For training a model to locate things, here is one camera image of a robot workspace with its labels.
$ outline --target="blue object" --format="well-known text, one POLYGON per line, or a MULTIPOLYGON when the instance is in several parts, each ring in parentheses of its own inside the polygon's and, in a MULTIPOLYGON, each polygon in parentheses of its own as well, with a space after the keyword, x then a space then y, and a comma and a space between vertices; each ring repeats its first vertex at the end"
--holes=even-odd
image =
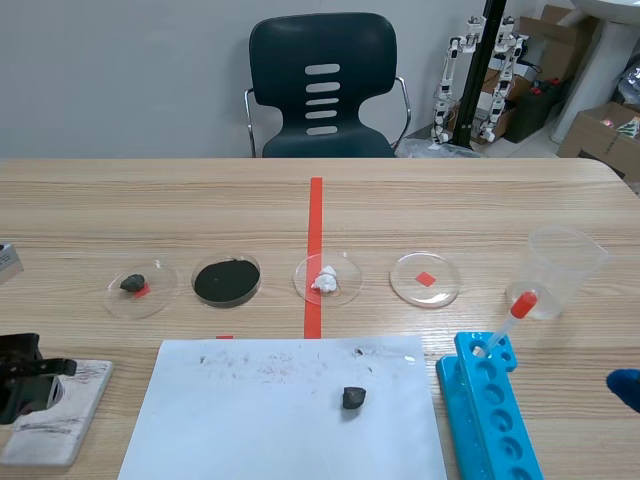
POLYGON ((607 377, 609 390, 640 413, 640 370, 615 370, 607 377))
POLYGON ((541 480, 529 435, 507 376, 517 367, 508 337, 488 358, 474 355, 491 333, 456 335, 458 356, 436 363, 464 480, 541 480))

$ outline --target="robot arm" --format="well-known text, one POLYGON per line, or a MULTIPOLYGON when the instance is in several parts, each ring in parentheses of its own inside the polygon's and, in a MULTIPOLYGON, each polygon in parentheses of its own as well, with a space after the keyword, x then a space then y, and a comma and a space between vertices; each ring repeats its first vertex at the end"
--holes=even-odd
POLYGON ((62 397, 58 375, 76 373, 73 360, 43 359, 38 340, 35 333, 0 336, 0 425, 51 408, 62 397))
POLYGON ((473 53, 482 38, 482 31, 486 19, 484 17, 471 17, 467 20, 467 33, 464 37, 451 37, 449 49, 444 59, 442 79, 436 89, 435 120, 431 129, 433 143, 446 143, 449 135, 446 132, 445 122, 451 110, 451 87, 453 85, 453 73, 456 60, 460 53, 473 53))
POLYGON ((480 136, 489 142, 495 140, 493 129, 496 127, 500 116, 504 111, 505 99, 511 91, 511 81, 513 80, 513 67, 522 54, 522 38, 512 35, 513 18, 507 17, 503 19, 498 37, 496 40, 495 51, 505 54, 505 60, 500 69, 500 78, 493 89, 493 98, 491 101, 491 109, 489 116, 480 125, 480 136))

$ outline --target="pipette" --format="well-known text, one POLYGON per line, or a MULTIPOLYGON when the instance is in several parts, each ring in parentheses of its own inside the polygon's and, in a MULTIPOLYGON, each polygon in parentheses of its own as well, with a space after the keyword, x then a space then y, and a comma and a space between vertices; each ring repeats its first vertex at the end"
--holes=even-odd
POLYGON ((487 342, 487 346, 482 352, 483 357, 489 356, 489 352, 491 349, 495 347, 500 340, 504 338, 504 336, 509 333, 517 323, 518 320, 522 320, 527 314, 531 311, 533 307, 535 307, 538 302, 538 297, 534 292, 524 292, 518 300, 513 304, 509 313, 507 313, 507 318, 500 327, 500 330, 491 335, 491 338, 487 342))

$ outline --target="black stone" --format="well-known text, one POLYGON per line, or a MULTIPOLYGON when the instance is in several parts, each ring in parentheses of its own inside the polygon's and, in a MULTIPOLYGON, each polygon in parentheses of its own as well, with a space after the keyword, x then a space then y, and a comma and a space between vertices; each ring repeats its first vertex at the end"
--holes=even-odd
POLYGON ((139 273, 134 273, 125 278, 120 284, 120 288, 130 293, 139 292, 144 288, 144 277, 139 273))
POLYGON ((364 403, 364 397, 367 395, 367 391, 360 387, 344 387, 344 393, 342 394, 342 408, 347 410, 355 410, 360 408, 364 403))
POLYGON ((250 261, 226 260, 204 267, 196 277, 193 290, 200 298, 224 304, 242 299, 259 280, 260 271, 250 261))

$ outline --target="wooden table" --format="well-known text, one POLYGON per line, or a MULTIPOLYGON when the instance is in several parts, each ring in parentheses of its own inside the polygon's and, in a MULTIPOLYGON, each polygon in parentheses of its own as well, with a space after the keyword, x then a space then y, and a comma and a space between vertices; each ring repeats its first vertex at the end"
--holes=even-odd
MULTIPOLYGON (((2 333, 37 332, 47 356, 108 359, 111 383, 69 470, 0 468, 0 478, 115 479, 165 338, 300 338, 292 274, 305 257, 309 179, 322 176, 324 251, 347 250, 360 295, 324 309, 325 337, 422 335, 449 478, 459 477, 434 362, 461 330, 496 328, 527 234, 575 227, 617 255, 559 320, 512 334, 511 380, 547 479, 637 479, 640 417, 606 388, 640 367, 640 201, 591 160, 48 160, 0 165, 0 226, 25 271, 0 286, 2 333), (393 261, 432 250, 460 270, 451 305, 400 300, 393 261), (232 310, 199 303, 194 267, 215 252, 253 255, 258 295, 232 310), (117 319, 105 288, 120 268, 162 258, 180 278, 160 313, 117 319)), ((1 431, 6 440, 9 427, 1 431)))

